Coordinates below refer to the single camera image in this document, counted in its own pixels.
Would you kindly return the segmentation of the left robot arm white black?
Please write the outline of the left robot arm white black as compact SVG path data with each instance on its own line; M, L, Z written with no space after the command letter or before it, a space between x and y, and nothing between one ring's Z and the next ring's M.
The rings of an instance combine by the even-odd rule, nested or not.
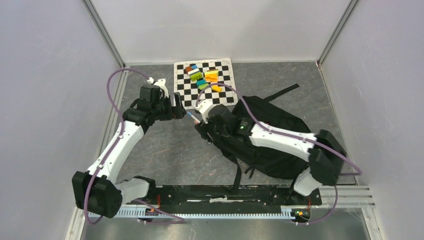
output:
M113 139L85 171L72 177L76 206L101 217L113 218L123 204L140 199L145 204L157 198L156 182L136 176L118 183L117 177L130 152L156 121L182 119L186 115L181 95L170 96L165 86L145 84L139 97L123 112Z

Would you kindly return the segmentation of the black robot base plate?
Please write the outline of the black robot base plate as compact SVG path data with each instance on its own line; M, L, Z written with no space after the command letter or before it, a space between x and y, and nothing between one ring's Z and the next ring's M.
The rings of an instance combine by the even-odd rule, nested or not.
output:
M318 189L303 196L287 185L162 185L143 198L171 214L277 214L289 206L321 206Z

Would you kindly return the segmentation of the blue white marker pen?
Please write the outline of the blue white marker pen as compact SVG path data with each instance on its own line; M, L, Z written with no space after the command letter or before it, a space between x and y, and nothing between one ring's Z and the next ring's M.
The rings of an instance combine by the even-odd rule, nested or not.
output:
M196 125L196 124L199 124L201 121L195 116L195 115L193 115L190 111L188 111L187 112L187 115L189 116L189 117L191 117L192 119L193 119L193 121L194 121L194 124Z

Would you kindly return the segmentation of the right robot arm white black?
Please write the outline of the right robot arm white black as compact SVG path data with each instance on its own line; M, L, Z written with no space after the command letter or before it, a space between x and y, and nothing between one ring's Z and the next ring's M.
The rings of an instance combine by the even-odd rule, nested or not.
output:
M290 180L289 199L302 204L321 186L335 186L346 155L334 136L312 133L297 116L268 102L238 103L233 110L203 101L196 130L234 163Z

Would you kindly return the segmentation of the black student backpack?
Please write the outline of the black student backpack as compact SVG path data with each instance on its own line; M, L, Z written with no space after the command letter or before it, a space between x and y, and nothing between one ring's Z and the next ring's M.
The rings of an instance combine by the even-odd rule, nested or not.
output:
M309 157L311 154L309 150L314 148L317 140L314 133L295 132L258 121L248 107L247 102L242 97L239 99L242 101L247 113L254 121L252 127L246 126L244 128L247 130L248 140L252 145L285 152L302 159L306 163L310 161ZM311 167L308 167L296 178L292 186L294 191L298 194L308 196L312 191L322 185L322 183L313 177Z

